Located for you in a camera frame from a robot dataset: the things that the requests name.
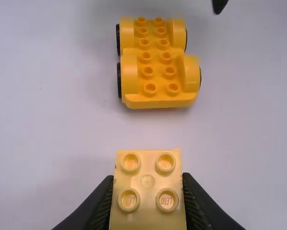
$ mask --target yellow lego duplo car base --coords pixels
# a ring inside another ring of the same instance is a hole
[[[109,229],[186,230],[179,149],[117,152]]]
[[[123,17],[117,25],[118,94],[132,109],[189,106],[201,85],[196,57],[184,54],[181,20]]]

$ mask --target white table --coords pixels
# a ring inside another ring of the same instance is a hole
[[[189,109],[117,97],[120,15],[184,15],[202,87]],[[0,1],[0,230],[47,230],[114,172],[117,149],[183,150],[247,230],[287,230],[287,1]]]

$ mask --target black object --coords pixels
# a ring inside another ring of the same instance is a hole
[[[120,55],[120,24],[115,25],[116,51]]]
[[[118,85],[118,97],[122,98],[122,85],[121,85],[121,63],[118,62],[116,65],[116,76],[117,76],[117,85]]]
[[[212,0],[212,7],[215,15],[221,14],[229,0]]]
[[[200,86],[199,86],[199,90],[201,88],[201,83],[202,83],[202,71],[201,71],[201,67],[200,67]]]
[[[88,198],[52,230],[108,230],[114,176],[107,176]]]
[[[90,196],[52,230],[108,230],[114,177],[107,176]],[[187,230],[245,230],[226,214],[189,174],[183,173]]]
[[[186,52],[186,49],[187,49],[187,42],[188,42],[188,32],[187,32],[187,29],[186,29],[186,44],[185,44],[184,52]]]

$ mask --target plastic brick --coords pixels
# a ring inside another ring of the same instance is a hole
[[[119,150],[110,230],[185,230],[179,149]]]

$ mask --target toy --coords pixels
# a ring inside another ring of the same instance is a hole
[[[187,30],[182,20],[123,17],[116,26],[118,96],[127,107],[189,106],[201,85],[197,58],[184,54]]]
[[[185,230],[179,149],[117,152],[110,230]]]

